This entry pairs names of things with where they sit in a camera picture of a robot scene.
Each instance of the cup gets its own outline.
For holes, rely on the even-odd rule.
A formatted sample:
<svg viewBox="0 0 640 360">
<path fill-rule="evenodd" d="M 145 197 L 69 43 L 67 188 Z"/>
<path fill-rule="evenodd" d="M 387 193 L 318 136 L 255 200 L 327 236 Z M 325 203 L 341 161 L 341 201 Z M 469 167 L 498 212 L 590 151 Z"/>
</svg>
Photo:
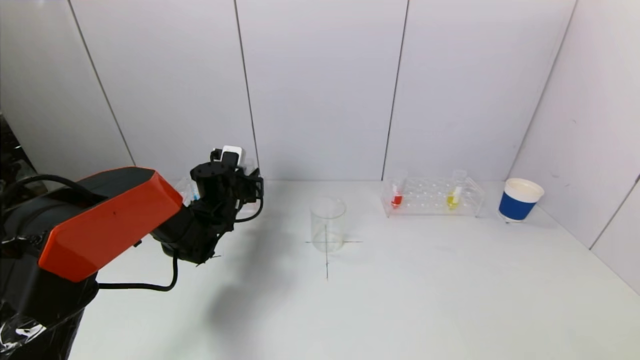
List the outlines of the cup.
<svg viewBox="0 0 640 360">
<path fill-rule="evenodd" d="M 334 252 L 344 245 L 345 203 L 334 197 L 318 197 L 311 204 L 311 243 L 322 252 Z"/>
<path fill-rule="evenodd" d="M 545 194 L 533 181 L 512 178 L 506 181 L 498 211 L 508 222 L 521 222 Z"/>
</svg>

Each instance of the white wall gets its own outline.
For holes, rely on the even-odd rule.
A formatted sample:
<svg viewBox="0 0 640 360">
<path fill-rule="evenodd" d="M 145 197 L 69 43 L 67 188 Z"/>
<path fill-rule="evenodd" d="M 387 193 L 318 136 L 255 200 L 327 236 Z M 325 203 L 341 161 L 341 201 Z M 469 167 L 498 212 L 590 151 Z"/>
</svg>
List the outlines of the white wall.
<svg viewBox="0 0 640 360">
<path fill-rule="evenodd" d="M 40 173 L 132 165 L 66 1 L 0 1 L 0 96 Z"/>
<path fill-rule="evenodd" d="M 575 0 L 411 1 L 385 177 L 504 180 Z"/>
<path fill-rule="evenodd" d="M 580 0 L 511 176 L 591 246 L 640 173 L 640 1 Z"/>
<path fill-rule="evenodd" d="M 137 165 L 179 179 L 213 147 L 256 158 L 233 0 L 72 4 Z"/>
<path fill-rule="evenodd" d="M 407 0 L 237 0 L 260 167 L 376 180 Z"/>
<path fill-rule="evenodd" d="M 640 294 L 640 185 L 631 191 L 593 252 Z"/>
</svg>

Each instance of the paper cup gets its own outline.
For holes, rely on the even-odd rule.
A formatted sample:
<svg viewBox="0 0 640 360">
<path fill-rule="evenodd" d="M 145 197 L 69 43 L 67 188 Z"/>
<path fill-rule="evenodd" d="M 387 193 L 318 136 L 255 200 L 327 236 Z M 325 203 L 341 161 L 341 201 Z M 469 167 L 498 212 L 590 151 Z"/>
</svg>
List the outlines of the paper cup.
<svg viewBox="0 0 640 360">
<path fill-rule="evenodd" d="M 545 194 L 542 186 L 525 179 L 508 179 L 498 210 L 508 222 L 524 220 Z"/>
</svg>

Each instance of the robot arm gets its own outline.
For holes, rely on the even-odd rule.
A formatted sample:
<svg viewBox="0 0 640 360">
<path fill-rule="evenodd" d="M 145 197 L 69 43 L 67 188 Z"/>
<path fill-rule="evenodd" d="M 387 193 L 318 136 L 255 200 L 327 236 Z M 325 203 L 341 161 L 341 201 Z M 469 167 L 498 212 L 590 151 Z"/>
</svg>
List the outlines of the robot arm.
<svg viewBox="0 0 640 360">
<path fill-rule="evenodd" d="M 0 359 L 10 354 L 11 359 L 35 359 L 37 351 L 51 352 L 52 343 L 59 343 L 57 356 L 60 349 L 68 352 L 69 334 L 74 333 L 70 328 L 75 329 L 99 289 L 167 291 L 175 284 L 178 259 L 201 264 L 212 258 L 235 223 L 262 210 L 259 170 L 245 174 L 242 162 L 237 147 L 211 152 L 210 161 L 191 170 L 200 198 L 189 206 L 155 170 L 139 167 L 101 172 L 77 183 L 32 177 L 67 187 L 5 211 L 9 187 L 2 195 Z M 236 218 L 243 205 L 258 200 L 255 215 Z M 171 285 L 96 282 L 98 270 L 149 233 L 173 258 Z"/>
</svg>

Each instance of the empty beaker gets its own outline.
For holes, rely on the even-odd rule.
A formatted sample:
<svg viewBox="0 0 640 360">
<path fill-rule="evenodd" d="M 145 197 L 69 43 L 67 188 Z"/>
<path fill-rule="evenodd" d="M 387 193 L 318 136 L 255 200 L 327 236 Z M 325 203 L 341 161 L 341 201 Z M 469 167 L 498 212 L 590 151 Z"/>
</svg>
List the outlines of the empty beaker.
<svg viewBox="0 0 640 360">
<path fill-rule="evenodd" d="M 334 252 L 344 245 L 344 201 L 322 196 L 311 204 L 311 243 L 322 252 Z"/>
</svg>

